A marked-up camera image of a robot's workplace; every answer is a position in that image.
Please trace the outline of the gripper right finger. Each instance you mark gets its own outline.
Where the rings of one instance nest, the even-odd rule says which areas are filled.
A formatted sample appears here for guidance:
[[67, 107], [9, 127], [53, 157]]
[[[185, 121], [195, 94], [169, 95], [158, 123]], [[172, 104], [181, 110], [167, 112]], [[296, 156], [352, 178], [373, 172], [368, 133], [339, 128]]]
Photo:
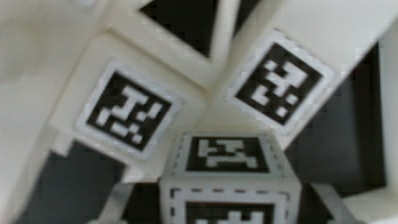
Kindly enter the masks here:
[[304, 184], [298, 224], [362, 224], [330, 184]]

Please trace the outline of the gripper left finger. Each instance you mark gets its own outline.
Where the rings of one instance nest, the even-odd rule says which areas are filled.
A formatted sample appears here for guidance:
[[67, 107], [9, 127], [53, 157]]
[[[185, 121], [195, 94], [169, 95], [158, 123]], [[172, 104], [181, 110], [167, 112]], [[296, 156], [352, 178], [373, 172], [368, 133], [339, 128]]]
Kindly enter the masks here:
[[161, 224], [156, 183], [119, 183], [99, 216], [87, 224]]

